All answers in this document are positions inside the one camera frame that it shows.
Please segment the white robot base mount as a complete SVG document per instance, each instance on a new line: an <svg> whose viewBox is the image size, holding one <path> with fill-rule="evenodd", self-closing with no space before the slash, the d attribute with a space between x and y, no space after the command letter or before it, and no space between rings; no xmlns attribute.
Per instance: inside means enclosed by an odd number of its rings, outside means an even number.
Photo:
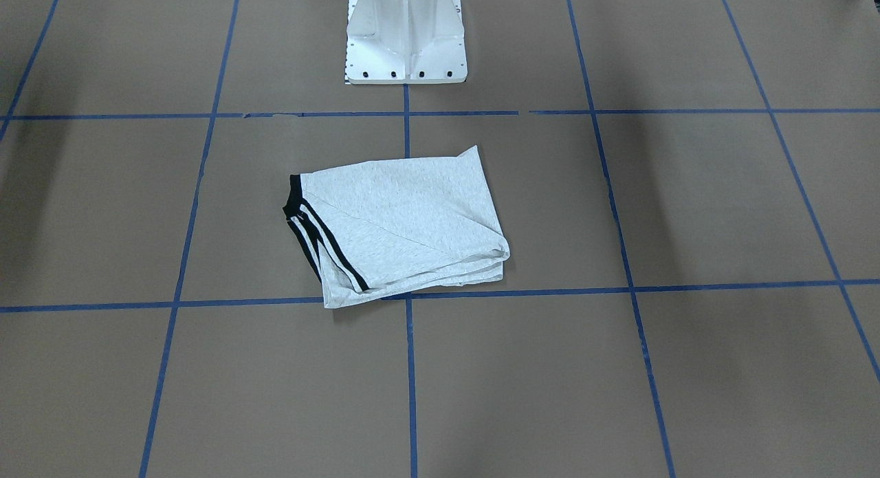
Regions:
<svg viewBox="0 0 880 478"><path fill-rule="evenodd" d="M344 80L440 85L468 77L461 0L348 0Z"/></svg>

